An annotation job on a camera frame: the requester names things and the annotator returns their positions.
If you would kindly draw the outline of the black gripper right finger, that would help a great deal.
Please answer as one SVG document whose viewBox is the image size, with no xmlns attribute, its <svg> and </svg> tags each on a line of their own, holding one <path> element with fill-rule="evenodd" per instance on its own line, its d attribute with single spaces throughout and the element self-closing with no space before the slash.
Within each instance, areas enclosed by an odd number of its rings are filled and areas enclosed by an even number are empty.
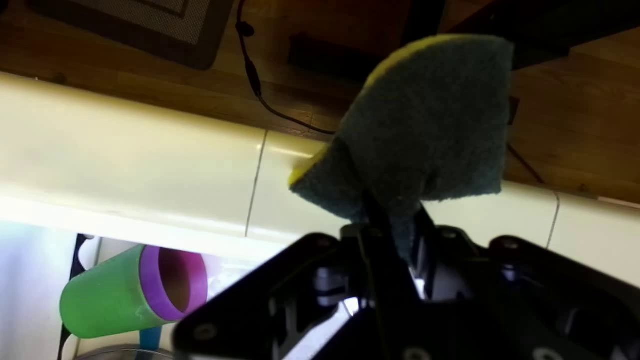
<svg viewBox="0 0 640 360">
<path fill-rule="evenodd" d="M 517 235 L 482 247 L 418 212 L 416 276 L 427 302 L 476 305 L 503 360 L 640 360 L 640 289 Z"/>
</svg>

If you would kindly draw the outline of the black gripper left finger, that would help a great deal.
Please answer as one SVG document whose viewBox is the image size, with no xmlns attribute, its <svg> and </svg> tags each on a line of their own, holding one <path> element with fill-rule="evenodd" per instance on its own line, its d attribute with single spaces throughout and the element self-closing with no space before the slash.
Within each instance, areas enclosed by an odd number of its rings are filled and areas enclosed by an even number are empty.
<svg viewBox="0 0 640 360">
<path fill-rule="evenodd" d="M 420 350 L 420 296 L 392 234 L 312 231 L 178 321 L 176 360 L 281 360 L 356 298 L 361 308 L 313 360 L 404 360 Z"/>
</svg>

